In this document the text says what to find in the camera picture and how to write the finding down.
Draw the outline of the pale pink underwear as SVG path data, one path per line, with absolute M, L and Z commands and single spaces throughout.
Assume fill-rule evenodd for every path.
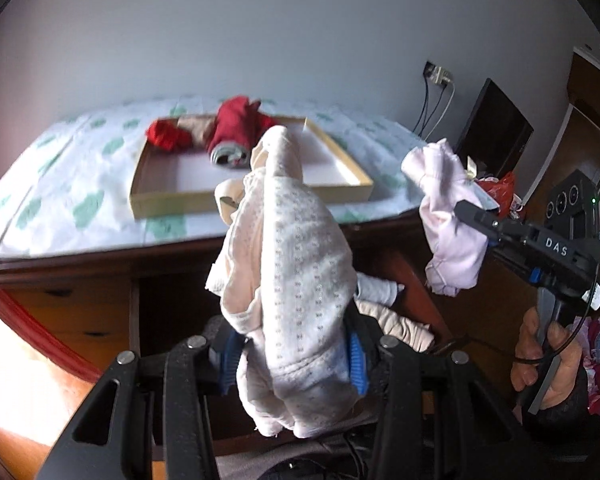
M 488 241 L 457 220 L 454 207 L 467 200 L 481 209 L 498 210 L 498 203 L 468 178 L 447 140 L 413 148 L 401 170 L 424 193 L 418 212 L 432 252 L 425 269 L 427 286 L 437 295 L 450 297 L 473 288 Z

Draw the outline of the beige dotted underwear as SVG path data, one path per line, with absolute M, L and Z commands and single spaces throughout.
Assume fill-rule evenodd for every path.
M 428 324 L 414 322 L 405 316 L 381 304 L 355 299 L 358 312 L 374 318 L 387 336 L 396 337 L 417 352 L 428 350 L 434 343 L 434 334 L 430 332 Z

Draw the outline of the white dotted underwear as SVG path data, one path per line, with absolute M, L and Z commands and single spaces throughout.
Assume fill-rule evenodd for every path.
M 304 184 L 284 126 L 268 129 L 249 174 L 221 183 L 215 198 L 228 230 L 206 287 L 247 339 L 236 372 L 242 406 L 262 436 L 324 434 L 358 402 L 344 341 L 358 282 L 347 240 Z

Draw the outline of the small red underwear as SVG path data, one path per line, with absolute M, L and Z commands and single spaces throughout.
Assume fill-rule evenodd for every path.
M 161 151 L 174 153 L 188 150 L 194 145 L 192 135 L 178 128 L 170 120 L 157 119 L 146 130 L 147 141 Z

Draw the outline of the bright red underwear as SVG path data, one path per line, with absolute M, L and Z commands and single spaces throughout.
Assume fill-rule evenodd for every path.
M 248 96 L 224 101 L 215 116 L 207 152 L 213 165 L 245 167 L 252 149 L 276 120 L 260 112 L 261 102 Z

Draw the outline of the beige knitted underwear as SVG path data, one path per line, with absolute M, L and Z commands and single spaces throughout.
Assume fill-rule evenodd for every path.
M 212 138 L 215 117 L 206 115 L 183 115 L 176 122 L 178 128 L 188 131 L 197 145 L 206 145 Z

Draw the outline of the grey folded underwear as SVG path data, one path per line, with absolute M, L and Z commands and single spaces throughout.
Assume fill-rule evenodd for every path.
M 401 283 L 358 273 L 354 299 L 392 307 L 404 289 Z

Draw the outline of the red plastic bag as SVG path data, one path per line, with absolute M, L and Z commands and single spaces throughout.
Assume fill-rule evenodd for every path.
M 515 194 L 516 177 L 509 171 L 501 179 L 486 177 L 478 180 L 478 185 L 486 194 L 498 203 L 498 218 L 504 219 L 509 215 Z

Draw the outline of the dark wooden dresser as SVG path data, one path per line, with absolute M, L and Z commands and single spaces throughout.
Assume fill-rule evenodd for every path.
M 219 237 L 0 259 L 0 429 L 51 445 L 112 359 L 204 324 Z

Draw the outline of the person's grey trouser legs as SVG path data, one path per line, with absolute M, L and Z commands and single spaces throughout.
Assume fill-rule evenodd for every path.
M 366 479 L 374 426 L 218 457 L 221 479 Z

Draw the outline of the black monitor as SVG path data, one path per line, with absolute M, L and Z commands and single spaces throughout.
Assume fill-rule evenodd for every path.
M 514 102 L 486 78 L 455 153 L 465 166 L 471 159 L 478 174 L 501 179 L 514 170 L 533 131 Z

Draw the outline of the white green-patterned table cloth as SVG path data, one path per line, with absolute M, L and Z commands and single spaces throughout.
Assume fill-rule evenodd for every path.
M 0 180 L 0 259 L 42 258 L 222 236 L 216 212 L 134 220 L 129 192 L 149 124 L 161 116 L 213 113 L 218 98 L 186 96 L 95 110 L 43 132 Z M 397 122 L 338 106 L 266 100 L 265 114 L 309 118 L 370 176 L 365 204 L 334 205 L 341 223 L 390 218 L 422 193 L 401 162 L 422 139 Z

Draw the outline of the wall power outlet with plugs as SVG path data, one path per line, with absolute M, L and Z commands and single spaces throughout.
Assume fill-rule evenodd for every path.
M 453 82 L 453 75 L 449 70 L 430 61 L 426 62 L 422 76 L 432 84 L 437 84 L 438 86 L 446 86 Z

